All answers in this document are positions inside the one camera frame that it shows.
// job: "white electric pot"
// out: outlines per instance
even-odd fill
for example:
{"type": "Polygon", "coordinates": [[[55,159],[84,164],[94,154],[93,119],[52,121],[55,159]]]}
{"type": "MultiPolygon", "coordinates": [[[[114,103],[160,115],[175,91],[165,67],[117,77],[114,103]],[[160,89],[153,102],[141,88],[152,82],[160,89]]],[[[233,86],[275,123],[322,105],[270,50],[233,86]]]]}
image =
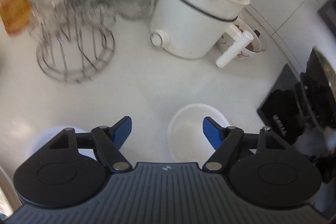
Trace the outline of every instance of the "white electric pot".
{"type": "Polygon", "coordinates": [[[151,43],[173,55],[195,59],[226,32],[235,42],[216,61],[224,67],[253,40],[251,33],[242,33],[233,24],[235,17],[230,18],[248,4],[249,0],[159,0],[150,23],[151,43]]]}

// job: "ribbed gray panel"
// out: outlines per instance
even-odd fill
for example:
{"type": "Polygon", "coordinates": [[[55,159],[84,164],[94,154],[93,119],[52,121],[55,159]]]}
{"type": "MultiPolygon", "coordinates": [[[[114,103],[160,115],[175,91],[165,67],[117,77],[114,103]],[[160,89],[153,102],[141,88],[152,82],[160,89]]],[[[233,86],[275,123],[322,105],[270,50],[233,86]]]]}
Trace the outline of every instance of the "ribbed gray panel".
{"type": "Polygon", "coordinates": [[[310,206],[290,211],[256,207],[231,191],[222,176],[197,164],[139,163],[111,177],[102,192],[73,208],[22,206],[7,224],[325,224],[310,206]]]}

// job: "white handle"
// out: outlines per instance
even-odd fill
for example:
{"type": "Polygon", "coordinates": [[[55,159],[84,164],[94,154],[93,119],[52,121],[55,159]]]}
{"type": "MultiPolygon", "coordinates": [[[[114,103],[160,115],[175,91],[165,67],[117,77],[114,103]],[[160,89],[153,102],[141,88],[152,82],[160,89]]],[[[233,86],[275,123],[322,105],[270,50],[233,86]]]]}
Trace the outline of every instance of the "white handle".
{"type": "Polygon", "coordinates": [[[217,59],[216,64],[220,68],[224,68],[233,58],[235,58],[241,49],[245,48],[253,40],[253,35],[250,32],[244,31],[242,33],[234,24],[232,24],[225,32],[234,39],[234,43],[217,59]]]}

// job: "black band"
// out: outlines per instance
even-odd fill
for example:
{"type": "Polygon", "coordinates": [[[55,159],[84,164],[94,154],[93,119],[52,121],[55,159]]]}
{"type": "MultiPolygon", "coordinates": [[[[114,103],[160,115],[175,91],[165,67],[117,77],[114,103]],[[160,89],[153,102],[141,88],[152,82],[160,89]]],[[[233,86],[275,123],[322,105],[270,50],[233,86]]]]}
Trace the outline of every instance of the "black band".
{"type": "Polygon", "coordinates": [[[194,10],[202,13],[203,15],[206,15],[208,17],[211,17],[213,19],[216,19],[216,20],[219,20],[219,21],[222,21],[222,22],[235,22],[237,20],[237,18],[238,18],[238,16],[236,16],[234,19],[224,19],[224,18],[216,17],[214,15],[211,15],[211,14],[209,14],[209,13],[207,13],[207,12],[205,12],[205,11],[199,9],[199,8],[197,8],[196,6],[192,5],[190,2],[187,2],[186,0],[181,0],[181,1],[184,4],[188,5],[189,7],[193,8],[194,10]]]}

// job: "white countertop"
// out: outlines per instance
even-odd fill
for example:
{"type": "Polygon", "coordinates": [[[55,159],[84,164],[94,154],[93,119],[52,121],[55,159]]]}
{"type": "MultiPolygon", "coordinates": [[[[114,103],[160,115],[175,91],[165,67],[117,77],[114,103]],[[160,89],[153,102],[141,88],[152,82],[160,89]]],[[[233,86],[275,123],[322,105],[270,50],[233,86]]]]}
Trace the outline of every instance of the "white countertop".
{"type": "Polygon", "coordinates": [[[12,177],[45,128],[71,125],[90,131],[126,115],[133,129],[121,149],[125,157],[133,165],[169,162],[168,123],[191,103],[209,104],[231,125],[258,133],[263,123],[256,109],[288,61],[256,22],[253,26],[268,41],[268,50],[220,69],[217,47],[198,60],[177,58],[151,47],[147,23],[117,18],[110,65],[81,84],[47,77],[36,62],[36,42],[26,32],[9,38],[1,29],[0,165],[12,177]]]}

